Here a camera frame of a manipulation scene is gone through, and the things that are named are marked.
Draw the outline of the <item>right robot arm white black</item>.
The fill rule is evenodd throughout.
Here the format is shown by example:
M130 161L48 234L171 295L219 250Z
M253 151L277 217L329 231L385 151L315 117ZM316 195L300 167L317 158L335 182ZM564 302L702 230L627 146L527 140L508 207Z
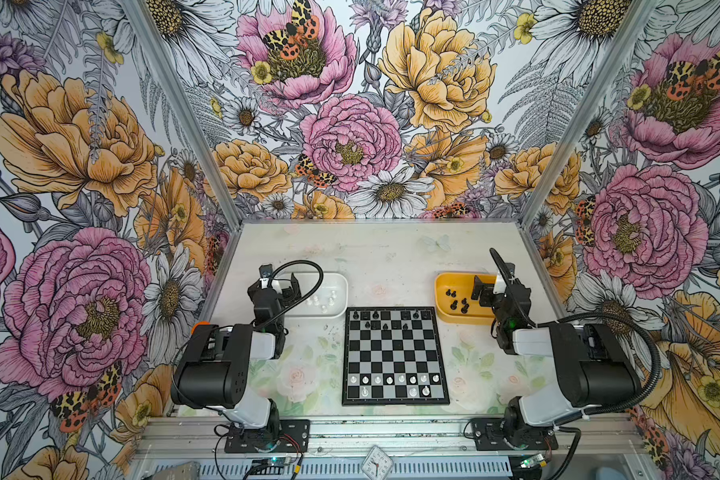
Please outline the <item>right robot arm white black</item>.
M485 282L476 276L471 299L491 309L492 335L508 355L540 356L554 363L555 380L541 390L512 398L504 416L474 418L471 437L479 450L540 448L554 430L591 409L613 407L637 396L641 381L604 323L530 320L531 290L519 280Z

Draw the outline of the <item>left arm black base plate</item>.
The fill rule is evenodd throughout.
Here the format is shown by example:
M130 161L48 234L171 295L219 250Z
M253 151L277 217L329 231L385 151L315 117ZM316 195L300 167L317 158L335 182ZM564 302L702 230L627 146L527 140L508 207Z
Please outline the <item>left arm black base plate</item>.
M311 422L306 419L280 420L279 426L262 429L236 429L225 437L227 454L305 453L308 450Z

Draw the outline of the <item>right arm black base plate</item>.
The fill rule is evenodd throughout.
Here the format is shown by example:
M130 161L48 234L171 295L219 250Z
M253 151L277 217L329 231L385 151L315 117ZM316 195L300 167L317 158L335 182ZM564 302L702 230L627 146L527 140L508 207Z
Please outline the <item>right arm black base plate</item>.
M477 451L554 451L559 448L555 433L549 428L509 427L498 417L473 418L469 428Z

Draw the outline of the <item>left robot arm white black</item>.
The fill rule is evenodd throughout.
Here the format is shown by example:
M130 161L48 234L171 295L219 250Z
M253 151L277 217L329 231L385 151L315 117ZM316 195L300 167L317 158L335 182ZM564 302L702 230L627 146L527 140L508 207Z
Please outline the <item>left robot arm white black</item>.
M284 312L302 298L298 281L264 280L248 289L254 321L221 327L196 325L178 361L171 387L177 405L215 411L244 432L279 434L274 401L248 385L250 363L281 356Z

